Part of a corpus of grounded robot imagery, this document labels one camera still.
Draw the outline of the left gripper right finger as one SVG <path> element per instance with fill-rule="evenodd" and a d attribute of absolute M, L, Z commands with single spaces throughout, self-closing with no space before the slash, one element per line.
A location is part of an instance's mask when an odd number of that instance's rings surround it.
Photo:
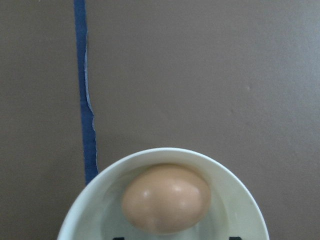
<path fill-rule="evenodd" d="M 242 240 L 242 238 L 240 236 L 230 236 L 228 239 L 229 240 Z"/>

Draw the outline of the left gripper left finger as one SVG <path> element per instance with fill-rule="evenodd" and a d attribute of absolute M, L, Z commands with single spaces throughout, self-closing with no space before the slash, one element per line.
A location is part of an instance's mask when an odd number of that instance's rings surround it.
<path fill-rule="evenodd" d="M 127 240 L 125 237 L 114 237 L 112 240 Z"/>

